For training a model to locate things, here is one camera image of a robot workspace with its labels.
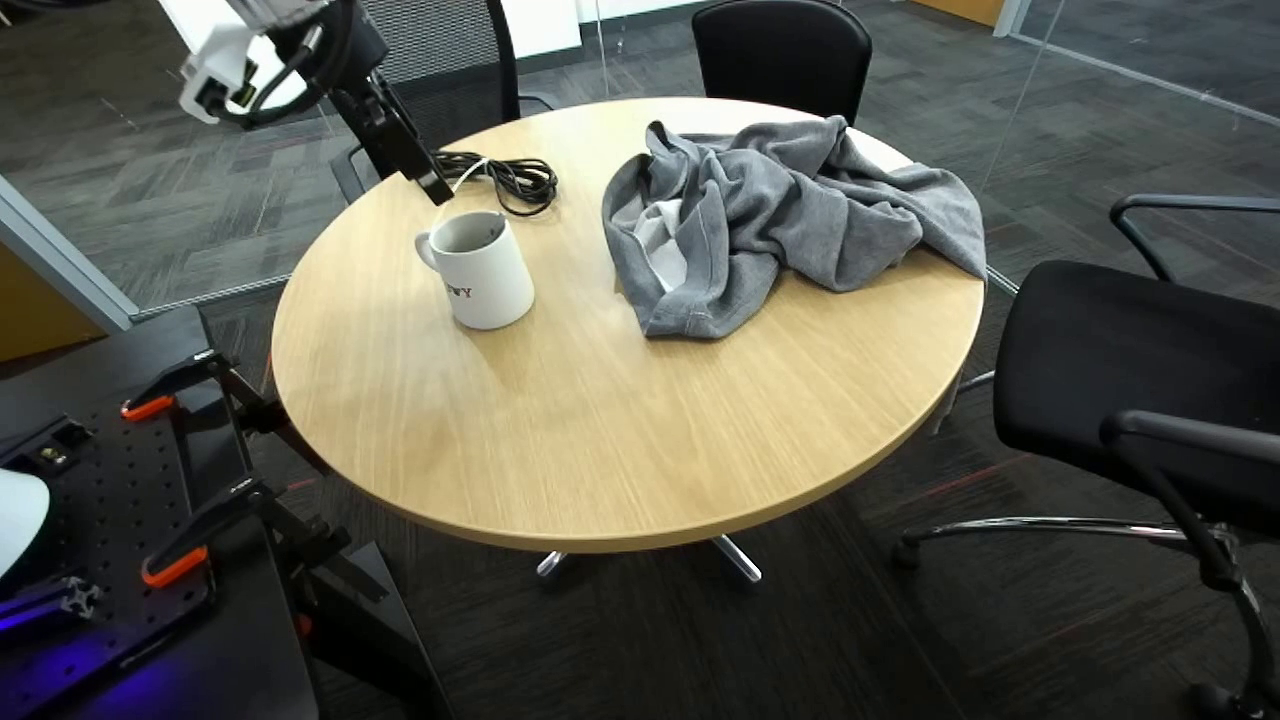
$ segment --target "table leg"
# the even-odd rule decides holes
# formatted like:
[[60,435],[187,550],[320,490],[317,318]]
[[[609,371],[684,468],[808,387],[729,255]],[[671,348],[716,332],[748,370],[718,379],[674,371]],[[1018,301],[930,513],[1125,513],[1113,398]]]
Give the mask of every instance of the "table leg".
[[711,545],[748,585],[764,585],[760,563],[743,550],[735,550],[730,538],[716,538]]
[[[716,538],[711,545],[748,585],[764,585],[760,563],[730,538]],[[569,554],[548,554],[542,560],[535,560],[532,576],[557,581],[562,560],[569,560]]]

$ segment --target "gray sweater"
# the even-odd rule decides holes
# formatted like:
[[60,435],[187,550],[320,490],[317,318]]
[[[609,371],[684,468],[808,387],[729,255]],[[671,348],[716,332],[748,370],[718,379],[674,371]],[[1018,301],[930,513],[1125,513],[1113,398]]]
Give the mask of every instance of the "gray sweater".
[[753,126],[729,139],[649,126],[645,146],[598,207],[645,338],[718,339],[754,318],[783,270],[850,291],[925,243],[987,273],[962,179],[926,165],[884,172],[840,117]]

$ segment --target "table top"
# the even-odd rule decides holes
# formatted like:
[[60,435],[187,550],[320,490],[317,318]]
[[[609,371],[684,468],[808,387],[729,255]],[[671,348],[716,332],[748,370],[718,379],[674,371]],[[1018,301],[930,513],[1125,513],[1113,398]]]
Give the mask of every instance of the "table top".
[[557,203],[514,220],[535,306],[498,332],[454,327],[411,250],[453,212],[494,207],[493,188],[431,207],[400,176],[377,184],[281,295],[270,370],[292,423],[366,497],[535,554],[691,545],[842,490],[947,393],[983,285],[910,254],[842,295],[783,275],[718,346],[645,339],[598,224],[602,184],[645,148],[649,119],[735,131],[787,117],[743,102],[609,102],[458,139],[559,172]]

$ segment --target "white object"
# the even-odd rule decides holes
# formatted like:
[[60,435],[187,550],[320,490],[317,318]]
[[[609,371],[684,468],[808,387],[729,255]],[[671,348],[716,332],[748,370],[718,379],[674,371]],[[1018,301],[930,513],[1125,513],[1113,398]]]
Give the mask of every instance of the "white object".
[[505,0],[514,59],[579,49],[574,0]]
[[30,550],[46,522],[46,483],[29,473],[0,468],[0,576]]
[[[158,0],[175,35],[190,54],[184,59],[184,91],[175,106],[198,126],[216,126],[219,117],[198,106],[198,91],[216,84],[226,91],[226,112],[245,117],[245,109],[230,98],[248,84],[248,59],[255,65],[255,79],[274,76],[285,69],[274,43],[262,34],[292,29],[325,11],[325,3],[326,0],[238,0],[230,9],[219,0]],[[267,109],[297,102],[305,90],[308,84],[297,74],[286,74]]]
[[498,212],[453,218],[416,235],[416,254],[440,273],[453,319],[464,327],[505,327],[532,307],[532,275]]

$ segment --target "black cable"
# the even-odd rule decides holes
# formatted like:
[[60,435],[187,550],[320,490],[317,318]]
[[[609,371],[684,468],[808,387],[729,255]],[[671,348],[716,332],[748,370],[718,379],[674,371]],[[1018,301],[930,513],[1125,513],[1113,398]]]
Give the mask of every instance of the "black cable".
[[480,151],[440,151],[435,172],[447,184],[493,179],[494,203],[511,218],[535,218],[557,203],[557,172],[541,156],[482,162]]

